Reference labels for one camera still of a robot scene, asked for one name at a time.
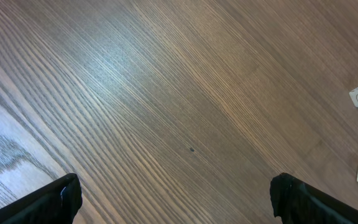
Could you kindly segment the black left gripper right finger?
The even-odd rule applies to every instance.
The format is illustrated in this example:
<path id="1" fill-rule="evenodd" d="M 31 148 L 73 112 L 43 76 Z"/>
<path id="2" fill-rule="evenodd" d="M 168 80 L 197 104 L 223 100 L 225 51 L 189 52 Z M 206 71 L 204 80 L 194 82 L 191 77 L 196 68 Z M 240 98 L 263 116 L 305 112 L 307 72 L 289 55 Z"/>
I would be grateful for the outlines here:
<path id="1" fill-rule="evenodd" d="M 358 210 L 287 173 L 271 180 L 270 200 L 282 223 L 358 223 Z"/>

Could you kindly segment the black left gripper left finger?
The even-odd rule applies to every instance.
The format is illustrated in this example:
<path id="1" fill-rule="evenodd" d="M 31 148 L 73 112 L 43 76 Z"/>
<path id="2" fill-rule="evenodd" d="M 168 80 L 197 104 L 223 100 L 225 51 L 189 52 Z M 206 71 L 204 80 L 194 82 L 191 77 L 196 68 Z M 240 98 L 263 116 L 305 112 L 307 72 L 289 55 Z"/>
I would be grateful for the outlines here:
<path id="1" fill-rule="evenodd" d="M 69 173 L 0 209 L 0 223 L 73 223 L 83 203 L 78 176 Z"/>

